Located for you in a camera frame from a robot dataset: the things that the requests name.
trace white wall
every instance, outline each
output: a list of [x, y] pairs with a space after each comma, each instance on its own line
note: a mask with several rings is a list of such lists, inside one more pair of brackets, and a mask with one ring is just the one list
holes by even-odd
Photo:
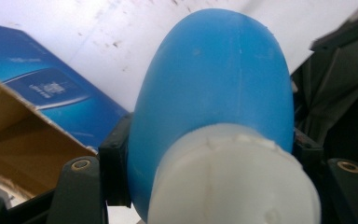
[[132, 111], [163, 37], [191, 12], [220, 7], [263, 22], [294, 71], [308, 47], [344, 22], [358, 0], [0, 0], [0, 25], [26, 31]]

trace white surface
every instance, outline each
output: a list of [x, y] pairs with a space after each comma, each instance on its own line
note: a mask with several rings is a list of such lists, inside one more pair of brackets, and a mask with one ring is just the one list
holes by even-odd
[[235, 124], [188, 133], [163, 157], [149, 224], [319, 224], [318, 193], [301, 164]]
[[0, 0], [0, 25], [26, 31], [132, 111], [164, 36], [190, 12], [209, 7], [264, 23], [292, 72], [310, 56], [310, 43], [344, 22], [358, 0]]
[[109, 224], [137, 224], [141, 220], [133, 206], [131, 209], [124, 206], [108, 206], [107, 212]]

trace bolt hole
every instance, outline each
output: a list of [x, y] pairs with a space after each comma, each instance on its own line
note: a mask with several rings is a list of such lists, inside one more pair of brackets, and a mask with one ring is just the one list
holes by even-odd
[[339, 161], [337, 165], [345, 171], [358, 174], [358, 166], [351, 162]]
[[91, 164], [91, 161], [89, 161], [89, 160], [75, 161], [74, 163], [72, 163], [71, 168], [74, 171], [83, 170], [83, 169], [86, 169], [90, 164]]

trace black bracket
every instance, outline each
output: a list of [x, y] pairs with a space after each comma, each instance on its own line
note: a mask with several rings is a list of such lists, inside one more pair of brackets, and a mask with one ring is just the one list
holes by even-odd
[[47, 223], [108, 223], [100, 163], [95, 157], [76, 158], [63, 166]]
[[358, 20], [346, 23], [335, 32], [313, 42], [310, 50], [323, 51], [342, 48], [358, 40]]
[[344, 159], [329, 160], [326, 184], [340, 222], [358, 223], [358, 163]]
[[127, 153], [132, 114], [124, 116], [98, 147], [103, 192], [110, 206], [131, 207], [127, 181]]

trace white cap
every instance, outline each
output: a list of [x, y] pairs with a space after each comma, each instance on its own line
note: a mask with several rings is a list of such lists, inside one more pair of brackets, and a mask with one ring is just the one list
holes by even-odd
[[208, 126], [175, 142], [155, 176], [148, 224], [320, 223], [301, 164], [257, 132]]

